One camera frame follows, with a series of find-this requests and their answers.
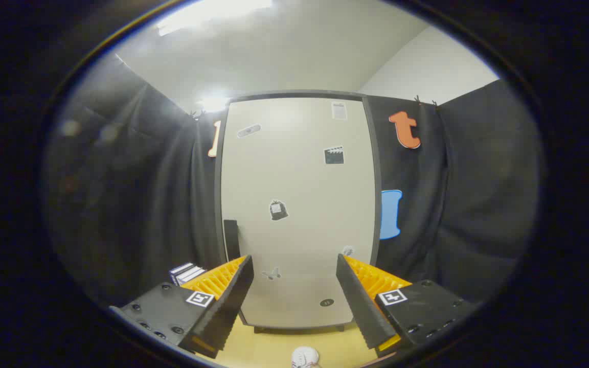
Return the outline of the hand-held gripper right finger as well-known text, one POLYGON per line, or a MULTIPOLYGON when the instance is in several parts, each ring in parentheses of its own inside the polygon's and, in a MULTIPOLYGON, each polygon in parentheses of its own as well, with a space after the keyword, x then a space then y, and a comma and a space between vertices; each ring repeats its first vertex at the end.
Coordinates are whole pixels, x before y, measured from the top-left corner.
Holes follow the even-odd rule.
POLYGON ((378 358, 426 345, 477 309, 431 280, 411 283, 344 254, 337 256, 336 278, 378 358))

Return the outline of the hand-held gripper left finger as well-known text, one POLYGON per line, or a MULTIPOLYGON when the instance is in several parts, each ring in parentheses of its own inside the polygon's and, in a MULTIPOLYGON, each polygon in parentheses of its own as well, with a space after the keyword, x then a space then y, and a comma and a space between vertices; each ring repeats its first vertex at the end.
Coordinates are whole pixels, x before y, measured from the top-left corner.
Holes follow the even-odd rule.
POLYGON ((214 359, 226 345, 254 279, 246 255, 199 273, 181 286, 157 284, 110 314, 173 354, 214 359))

